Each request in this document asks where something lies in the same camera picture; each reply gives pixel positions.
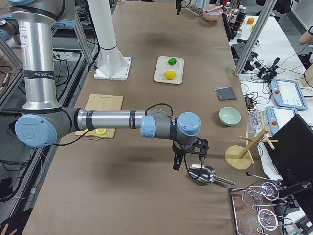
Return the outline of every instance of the white table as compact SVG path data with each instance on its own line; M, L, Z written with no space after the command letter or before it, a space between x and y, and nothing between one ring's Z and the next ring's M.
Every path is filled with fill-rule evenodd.
M251 34L252 26L247 24L247 20L249 17L253 17L255 19L254 24L258 19L258 16L246 16L245 24L243 24L241 27L242 34L240 38L243 40L247 40ZM237 39L238 38L235 37L233 40L230 40L230 45L237 43ZM302 74L305 72L305 68L303 67L300 59L296 55L296 52L292 48L290 42L288 41L283 30L281 29L274 17L269 17L258 40L260 45L259 47L254 48L253 51L259 55L257 59L262 62L263 65L271 66L277 57L280 58L280 61L277 64L280 66L277 70L277 79L296 80L303 78ZM256 91L258 92L259 96L264 97L260 97L257 99L257 102L259 104L257 104L256 108L258 110L265 111L268 106L276 106L276 103L273 97L268 100L269 94L267 94L267 92L264 93L265 89L269 90L269 87L266 87L266 85L262 83L251 82L252 76L253 79L258 79L257 76L254 76L258 72L258 69L254 69L249 73L240 74L239 79L242 83L242 90L244 95ZM302 93L304 96L313 94L313 89L310 89L309 87L305 88L311 91L302 89ZM299 114L309 126L313 126L313 99L306 98L305 100L308 106L308 110L299 111ZM279 179L280 176L275 170L271 158L266 151L264 145L260 144L260 146L263 150L261 160L265 174L272 179ZM289 213L287 217L293 219L294 221L297 221L303 216L304 213L302 209L300 209L300 211L298 212ZM294 234L298 230L296 225L286 226L286 229L288 231L288 234Z

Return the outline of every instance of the green bowl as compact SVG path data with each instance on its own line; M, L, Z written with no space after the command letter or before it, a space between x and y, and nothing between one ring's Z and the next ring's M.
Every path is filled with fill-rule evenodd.
M240 113L231 107L224 107L220 109L219 117L221 123L226 126L233 126L240 122Z

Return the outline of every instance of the lime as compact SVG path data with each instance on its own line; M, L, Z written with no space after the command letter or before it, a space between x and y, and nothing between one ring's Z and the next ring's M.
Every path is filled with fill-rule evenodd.
M98 135L104 135L107 132L106 128L98 128L96 129L96 133Z
M176 64L177 60L175 58L171 58L168 60L169 65L174 65Z
M164 73L164 76L168 80L173 80L176 77L176 73L173 70L168 70Z

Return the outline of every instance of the black bag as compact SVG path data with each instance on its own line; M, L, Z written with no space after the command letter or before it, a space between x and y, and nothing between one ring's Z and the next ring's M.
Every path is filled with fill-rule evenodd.
M259 6L264 6L266 0L256 0L256 4ZM285 14L290 11L292 4L292 0L278 0L274 6L274 11L278 11L281 14Z

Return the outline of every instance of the bowl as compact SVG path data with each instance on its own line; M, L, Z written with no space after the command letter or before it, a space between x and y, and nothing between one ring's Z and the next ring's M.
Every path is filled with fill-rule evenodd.
M221 123L226 126L233 126L240 122L240 113L231 107L224 107L220 109L219 117Z
M217 9L215 11L206 13L205 11L211 10L212 8L217 7L216 5L208 5L203 8L203 16L209 22L217 21L217 19L221 16L223 10Z

